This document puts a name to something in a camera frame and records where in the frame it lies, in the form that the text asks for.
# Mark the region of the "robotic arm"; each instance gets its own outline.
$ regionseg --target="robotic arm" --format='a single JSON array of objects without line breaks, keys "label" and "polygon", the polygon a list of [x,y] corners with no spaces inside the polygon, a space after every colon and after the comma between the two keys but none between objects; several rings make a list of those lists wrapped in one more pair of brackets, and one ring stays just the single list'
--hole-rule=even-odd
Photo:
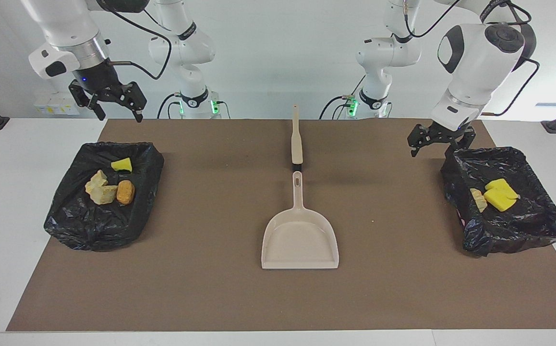
[{"label": "robotic arm", "polygon": [[485,24],[454,26],[440,42],[438,59],[453,79],[432,110],[432,124],[416,125],[408,136],[412,157],[433,143],[449,143],[453,150],[468,148],[475,136],[469,124],[478,118],[508,75],[533,53],[535,35],[515,11],[520,7],[509,0],[486,3],[461,0],[457,5],[480,14]]},{"label": "robotic arm", "polygon": [[[141,12],[148,0],[100,0],[118,12]],[[46,43],[28,57],[34,71],[44,79],[72,72],[69,85],[80,107],[94,111],[100,120],[105,112],[98,101],[115,102],[142,121],[146,98],[135,82],[123,85],[109,61],[107,44],[90,17],[90,9],[101,9],[95,0],[22,0],[26,11],[43,30]]]},{"label": "robotic arm", "polygon": [[[172,42],[173,54],[169,67],[175,72],[180,86],[180,110],[187,118],[212,118],[218,114],[217,96],[206,85],[203,73],[195,64],[208,63],[214,59],[214,43],[190,19],[183,0],[155,0],[159,21]],[[154,37],[149,45],[151,57],[162,63],[168,53],[168,43]]]},{"label": "robotic arm", "polygon": [[408,24],[412,28],[420,0],[386,0],[384,23],[391,37],[375,37],[363,42],[357,53],[357,62],[365,69],[363,87],[357,95],[361,107],[357,119],[377,118],[384,105],[392,77],[387,67],[404,67],[417,63],[421,57],[421,44],[408,34],[404,13],[409,13]]}]

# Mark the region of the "brown paper mat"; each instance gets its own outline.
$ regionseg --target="brown paper mat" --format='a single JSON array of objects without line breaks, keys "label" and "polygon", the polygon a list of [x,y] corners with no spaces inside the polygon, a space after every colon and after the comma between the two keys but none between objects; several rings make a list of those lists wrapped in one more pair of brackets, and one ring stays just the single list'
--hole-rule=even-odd
[{"label": "brown paper mat", "polygon": [[289,121],[109,120],[100,140],[164,153],[146,229],[107,253],[50,240],[8,331],[556,329],[553,247],[467,256],[447,146],[411,158],[417,122],[302,121],[304,203],[333,225],[339,269],[264,271],[265,226],[292,206]]}]

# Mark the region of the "sponge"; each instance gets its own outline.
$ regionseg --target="sponge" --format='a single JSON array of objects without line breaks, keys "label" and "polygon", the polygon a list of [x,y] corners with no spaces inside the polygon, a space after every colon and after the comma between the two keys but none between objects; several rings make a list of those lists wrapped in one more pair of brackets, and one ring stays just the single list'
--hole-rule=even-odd
[{"label": "sponge", "polygon": [[516,198],[507,197],[506,190],[502,190],[501,188],[493,188],[487,191],[483,196],[489,204],[495,206],[500,212],[507,211],[517,202]]},{"label": "sponge", "polygon": [[494,180],[491,183],[485,185],[485,190],[489,191],[489,190],[493,190],[493,189],[502,190],[504,192],[504,195],[506,195],[506,197],[508,199],[519,199],[520,198],[520,196],[517,195],[515,190],[513,190],[513,188],[511,188],[511,186],[508,184],[506,179],[497,179],[497,180]]},{"label": "sponge", "polygon": [[131,164],[131,158],[126,158],[120,161],[112,162],[111,168],[113,168],[114,171],[133,172],[133,165]]}]

